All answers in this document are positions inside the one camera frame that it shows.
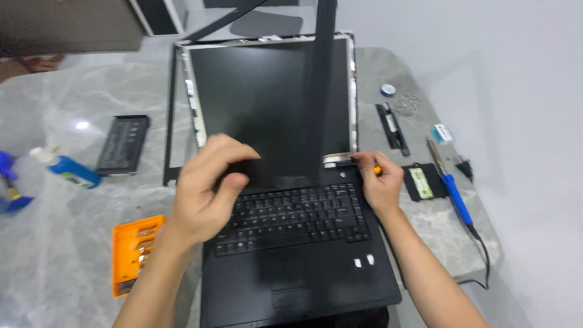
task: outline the screen bezel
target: screen bezel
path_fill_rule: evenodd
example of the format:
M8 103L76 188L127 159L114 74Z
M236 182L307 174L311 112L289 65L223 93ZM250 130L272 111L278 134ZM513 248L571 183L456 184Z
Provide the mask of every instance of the screen bezel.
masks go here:
M346 67L347 67L347 94L348 99L348 115L349 115L349 152L357 152L358 147L358 116L357 116L357 98L356 98L356 64L354 61L354 38L351 33L337 32L334 35L334 39L345 39L346 40ZM202 111L202 106L200 99L198 97L198 88L196 87L196 76L194 69L192 67L192 61L190 53L193 50L204 49L204 48L225 48L225 47L245 47L253 46L257 44L272 44L272 43L291 43L291 42L313 42L315 36L294 36L294 37L264 37L258 40L227 40L215 44L198 44L195 46L183 46L182 47L182 65L185 73L185 83L187 87L187 95L189 98L189 103L191 107L191 113L193 115L192 123L195 130L196 136L196 150L203 147L206 143L207 134L204 123L204 115Z

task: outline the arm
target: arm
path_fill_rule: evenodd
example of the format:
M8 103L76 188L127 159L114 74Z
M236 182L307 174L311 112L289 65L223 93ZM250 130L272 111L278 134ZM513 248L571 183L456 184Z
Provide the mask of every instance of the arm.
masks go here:
M256 158L259 155L250 146L215 135L182 168L168 223L156 235L148 262L122 305L114 328L172 327L176 293L192 251L227 224L249 179L231 173L216 193L212 187L229 163Z
M361 152L354 158L359 160L366 199L391 240L411 299L427 327L489 327L399 208L403 169L381 152ZM381 176L374 173L375 162Z

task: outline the blue soldering iron handle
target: blue soldering iron handle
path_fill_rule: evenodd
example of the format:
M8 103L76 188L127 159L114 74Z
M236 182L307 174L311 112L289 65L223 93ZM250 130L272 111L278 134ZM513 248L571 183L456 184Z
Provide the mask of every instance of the blue soldering iron handle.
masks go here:
M463 203L462 196L459 195L457 186L455 185L453 175L444 175L441 177L441 181L447 186L449 191L449 196L454 201L455 206L458 208L458 213L462 217L464 224L472 224L472 217L466 208L466 204Z

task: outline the laptop keyboard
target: laptop keyboard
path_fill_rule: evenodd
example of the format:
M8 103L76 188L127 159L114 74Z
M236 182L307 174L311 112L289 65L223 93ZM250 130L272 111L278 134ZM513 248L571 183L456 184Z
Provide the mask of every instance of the laptop keyboard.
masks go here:
M239 196L215 256L338 239L370 239L352 183Z

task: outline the white wall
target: white wall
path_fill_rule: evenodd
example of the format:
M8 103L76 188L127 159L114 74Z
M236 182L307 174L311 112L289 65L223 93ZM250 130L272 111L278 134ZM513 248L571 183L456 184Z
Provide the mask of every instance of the white wall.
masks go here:
M472 288L492 326L583 326L583 2L339 0L337 29L400 56L471 158L505 255Z

